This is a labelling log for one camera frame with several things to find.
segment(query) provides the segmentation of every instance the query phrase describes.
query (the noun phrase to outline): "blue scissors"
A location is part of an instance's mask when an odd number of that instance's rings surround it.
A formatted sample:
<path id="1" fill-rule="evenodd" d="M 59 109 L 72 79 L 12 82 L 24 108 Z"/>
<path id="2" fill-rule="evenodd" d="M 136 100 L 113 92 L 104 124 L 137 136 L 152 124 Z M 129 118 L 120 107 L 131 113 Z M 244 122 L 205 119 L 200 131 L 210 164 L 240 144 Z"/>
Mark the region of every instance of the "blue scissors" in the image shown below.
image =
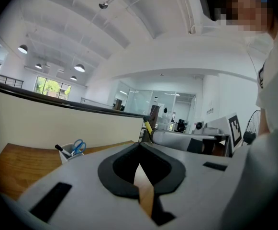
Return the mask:
<path id="1" fill-rule="evenodd" d="M 82 139 L 78 139 L 77 141 L 74 142 L 73 144 L 73 150 L 71 152 L 71 156 L 74 156 L 76 154 L 83 153 L 85 149 L 87 148 L 86 143 Z"/>

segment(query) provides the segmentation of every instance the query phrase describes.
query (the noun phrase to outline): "black fan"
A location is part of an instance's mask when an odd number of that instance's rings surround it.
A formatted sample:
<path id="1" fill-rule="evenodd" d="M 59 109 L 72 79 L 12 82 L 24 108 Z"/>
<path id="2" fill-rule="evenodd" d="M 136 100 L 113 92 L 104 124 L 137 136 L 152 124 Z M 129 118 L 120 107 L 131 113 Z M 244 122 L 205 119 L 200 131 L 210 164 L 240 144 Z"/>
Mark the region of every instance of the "black fan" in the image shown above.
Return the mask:
<path id="1" fill-rule="evenodd" d="M 260 110 L 256 110 L 250 117 L 243 135 L 242 145 L 244 142 L 246 142 L 247 144 L 252 144 L 254 139 L 258 136 L 260 125 L 260 113 Z"/>

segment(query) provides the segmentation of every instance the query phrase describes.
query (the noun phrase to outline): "office desk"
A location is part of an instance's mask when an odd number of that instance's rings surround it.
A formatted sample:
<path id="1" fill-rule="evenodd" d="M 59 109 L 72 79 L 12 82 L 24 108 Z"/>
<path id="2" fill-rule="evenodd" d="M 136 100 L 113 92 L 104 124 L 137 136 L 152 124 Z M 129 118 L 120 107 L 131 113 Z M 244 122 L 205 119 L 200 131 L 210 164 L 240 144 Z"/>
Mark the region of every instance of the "office desk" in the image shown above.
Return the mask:
<path id="1" fill-rule="evenodd" d="M 130 143 L 133 141 L 88 148 L 84 154 Z M 0 154 L 0 192 L 17 200 L 30 185 L 61 164 L 59 151 L 56 149 L 37 149 L 9 143 Z M 141 166 L 137 169 L 134 184 L 139 188 L 141 207 L 151 216 L 154 188 Z"/>

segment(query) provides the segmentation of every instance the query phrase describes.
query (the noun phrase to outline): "black rectangular cutout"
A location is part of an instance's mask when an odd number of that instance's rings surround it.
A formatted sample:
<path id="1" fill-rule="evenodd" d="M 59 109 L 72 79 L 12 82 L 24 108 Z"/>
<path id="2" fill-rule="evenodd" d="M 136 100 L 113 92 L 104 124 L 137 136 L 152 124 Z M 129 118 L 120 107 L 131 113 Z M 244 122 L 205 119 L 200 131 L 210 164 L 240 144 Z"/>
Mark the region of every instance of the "black rectangular cutout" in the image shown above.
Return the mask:
<path id="1" fill-rule="evenodd" d="M 225 171 L 227 168 L 227 165 L 222 165 L 222 164 L 218 164 L 218 163 L 211 163 L 211 162 L 205 162 L 203 164 L 203 166 L 215 169 L 215 170 L 219 170 L 219 171 Z"/>
<path id="2" fill-rule="evenodd" d="M 61 201 L 71 189 L 71 185 L 66 183 L 57 183 L 31 210 L 35 217 L 47 222 L 55 210 L 58 208 Z"/>

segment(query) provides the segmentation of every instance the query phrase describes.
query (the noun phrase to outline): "pen holder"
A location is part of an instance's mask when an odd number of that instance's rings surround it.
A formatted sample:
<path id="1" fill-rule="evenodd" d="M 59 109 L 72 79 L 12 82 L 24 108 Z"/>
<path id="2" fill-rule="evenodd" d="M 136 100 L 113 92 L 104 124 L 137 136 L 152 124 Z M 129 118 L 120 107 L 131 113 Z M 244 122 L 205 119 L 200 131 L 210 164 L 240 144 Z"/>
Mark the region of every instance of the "pen holder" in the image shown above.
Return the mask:
<path id="1" fill-rule="evenodd" d="M 73 144 L 65 144 L 63 146 L 61 146 L 65 151 L 68 151 L 69 153 L 72 152 L 73 150 Z M 64 164 L 65 162 L 68 162 L 74 158 L 77 158 L 79 156 L 83 156 L 84 154 L 83 153 L 79 153 L 79 154 L 76 154 L 72 157 L 69 157 L 67 156 L 66 154 L 62 153 L 61 151 L 59 151 L 59 154 L 60 154 L 60 159 L 61 159 L 61 162 L 62 164 Z"/>

